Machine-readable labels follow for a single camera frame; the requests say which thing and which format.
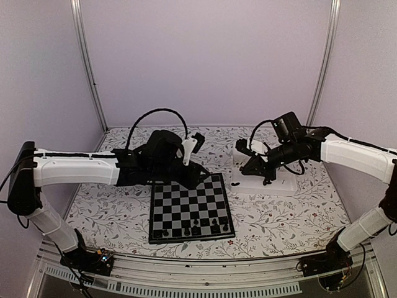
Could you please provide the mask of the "black white chessboard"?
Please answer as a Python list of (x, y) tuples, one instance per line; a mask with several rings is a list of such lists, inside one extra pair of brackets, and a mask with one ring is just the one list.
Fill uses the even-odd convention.
[[(220, 218), (228, 219), (228, 231), (223, 231)], [(212, 220), (217, 219), (221, 233), (212, 234), (210, 227)], [(192, 227), (198, 227), (200, 233), (192, 235)], [(188, 227), (190, 235), (184, 235)], [(161, 238), (153, 236), (154, 230), (167, 229), (169, 235)], [(187, 189), (184, 186), (171, 182), (155, 184), (151, 188), (151, 204), (149, 214), (150, 244), (182, 243), (190, 241), (209, 241), (234, 238), (236, 232), (231, 216), (228, 196), (226, 193), (223, 175), (213, 173), (196, 189)]]

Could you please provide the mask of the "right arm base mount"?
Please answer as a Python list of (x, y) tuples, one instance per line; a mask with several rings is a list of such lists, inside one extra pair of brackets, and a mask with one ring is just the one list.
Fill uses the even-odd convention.
[(341, 290), (353, 265), (349, 251), (327, 248), (325, 252), (299, 259), (295, 269), (304, 277), (318, 276), (320, 286), (329, 292)]

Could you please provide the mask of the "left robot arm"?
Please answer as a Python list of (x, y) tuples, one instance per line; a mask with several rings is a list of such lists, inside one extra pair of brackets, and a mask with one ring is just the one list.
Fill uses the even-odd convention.
[(209, 172), (191, 161), (205, 138), (196, 133), (181, 139), (168, 130), (155, 130), (148, 141), (129, 148), (93, 153), (48, 151), (25, 142), (3, 180), (9, 186), (4, 204), (35, 224), (78, 269), (102, 262), (100, 253), (86, 250), (84, 240), (48, 203), (42, 188), (56, 184), (106, 184), (117, 187), (177, 182), (194, 189)]

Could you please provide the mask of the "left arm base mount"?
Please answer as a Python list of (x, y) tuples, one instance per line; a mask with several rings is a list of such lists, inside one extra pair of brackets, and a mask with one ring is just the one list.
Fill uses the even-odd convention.
[(78, 271), (110, 276), (114, 265), (113, 253), (105, 248), (99, 248), (95, 252), (88, 251), (81, 233), (76, 228), (74, 231), (78, 246), (73, 251), (63, 253), (60, 264)]

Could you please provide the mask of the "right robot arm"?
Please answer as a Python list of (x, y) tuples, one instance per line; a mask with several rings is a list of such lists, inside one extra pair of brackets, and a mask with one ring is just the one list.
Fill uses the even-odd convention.
[(379, 199), (364, 200), (361, 215), (333, 236), (321, 256), (321, 266), (335, 270), (357, 245), (373, 239), (396, 222), (396, 150), (386, 149), (356, 138), (347, 137), (327, 126), (303, 125), (294, 112), (257, 124), (248, 138), (237, 140), (235, 148), (248, 156), (239, 172), (258, 176), (264, 185), (276, 179), (279, 168), (297, 162), (324, 163), (328, 169), (339, 168), (342, 174), (331, 176), (338, 191), (347, 194), (347, 184), (363, 178), (352, 193), (356, 196), (379, 186)]

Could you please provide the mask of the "black rook corner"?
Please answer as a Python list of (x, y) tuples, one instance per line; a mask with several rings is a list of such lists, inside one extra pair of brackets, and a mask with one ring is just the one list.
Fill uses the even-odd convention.
[(162, 230), (154, 230), (154, 231), (153, 231), (153, 236), (154, 236), (155, 238), (161, 238), (162, 235), (163, 235), (163, 231), (162, 231)]

